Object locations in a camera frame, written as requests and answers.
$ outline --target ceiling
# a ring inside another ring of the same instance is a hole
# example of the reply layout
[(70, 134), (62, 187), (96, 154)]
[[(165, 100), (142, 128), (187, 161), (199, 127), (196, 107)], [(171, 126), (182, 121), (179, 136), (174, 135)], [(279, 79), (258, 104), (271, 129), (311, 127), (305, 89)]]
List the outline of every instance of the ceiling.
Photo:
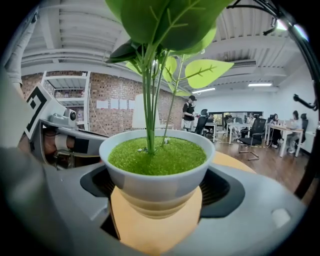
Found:
[[(255, 5), (252, 0), (240, 3)], [(196, 59), (237, 63), (209, 85), (216, 88), (211, 94), (277, 91), (304, 62), (286, 31), (263, 35), (271, 28), (271, 22), (271, 15), (258, 9), (225, 9), (217, 19), (213, 42), (204, 54), (188, 60), (184, 68)], [(140, 81), (140, 76), (124, 67), (124, 63), (104, 63), (110, 53), (128, 39), (104, 0), (46, 0), (40, 5), (39, 20), (23, 54), (22, 74), (79, 70)], [(248, 83), (256, 82), (271, 82), (273, 86), (248, 88)], [(180, 88), (194, 91), (187, 80)]]

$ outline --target green moss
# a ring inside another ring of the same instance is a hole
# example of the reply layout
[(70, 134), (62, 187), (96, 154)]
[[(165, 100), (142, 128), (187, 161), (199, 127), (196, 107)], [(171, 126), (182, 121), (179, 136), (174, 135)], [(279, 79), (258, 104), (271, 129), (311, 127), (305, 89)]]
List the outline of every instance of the green moss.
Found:
[(190, 141), (170, 138), (161, 146), (163, 137), (155, 137), (156, 152), (145, 151), (146, 138), (136, 138), (117, 145), (109, 155), (109, 162), (127, 172), (143, 175), (170, 175), (189, 171), (206, 161), (204, 150)]

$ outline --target brick wall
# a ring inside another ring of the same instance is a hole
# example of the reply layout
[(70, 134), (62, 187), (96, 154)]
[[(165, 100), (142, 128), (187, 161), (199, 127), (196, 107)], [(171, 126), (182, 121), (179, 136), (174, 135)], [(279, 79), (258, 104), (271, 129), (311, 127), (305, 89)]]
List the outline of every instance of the brick wall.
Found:
[[(48, 72), (47, 76), (81, 76), (82, 72), (78, 71), (55, 71)], [(42, 73), (26, 75), (22, 77), (22, 91), (24, 93), (25, 99), (28, 98), (29, 94), (33, 90), (34, 86), (42, 80)], [(91, 73), (90, 76), (90, 95), (91, 100), (94, 106), (89, 101), (89, 122), (90, 122), (90, 130), (94, 133), (105, 134), (99, 122), (96, 118), (96, 115), (106, 131), (106, 133), (111, 136), (124, 131), (130, 131), (132, 125), (132, 117), (133, 110), (129, 109), (127, 106), (127, 110), (125, 109), (110, 109), (110, 101), (109, 101), (109, 109), (96, 109), (97, 100), (109, 100), (109, 99), (121, 99), (121, 100), (135, 100), (136, 95), (142, 93), (142, 84), (137, 81), (100, 74), (100, 73)], [(45, 83), (44, 87), (52, 93), (52, 86), (49, 83)], [(56, 97), (64, 97), (64, 91), (57, 91)], [(69, 97), (80, 97), (81, 91), (71, 90), (68, 91)], [(158, 98), (158, 112), (159, 119), (161, 124), (165, 124), (167, 122), (167, 117), (169, 113), (170, 103), (172, 99), (172, 94), (160, 90), (159, 98)], [(180, 129), (181, 127), (181, 112), (185, 99), (182, 97), (175, 97), (172, 113), (170, 117), (170, 124), (174, 124), (175, 129)], [(73, 108), (76, 112), (79, 111), (79, 108)]]

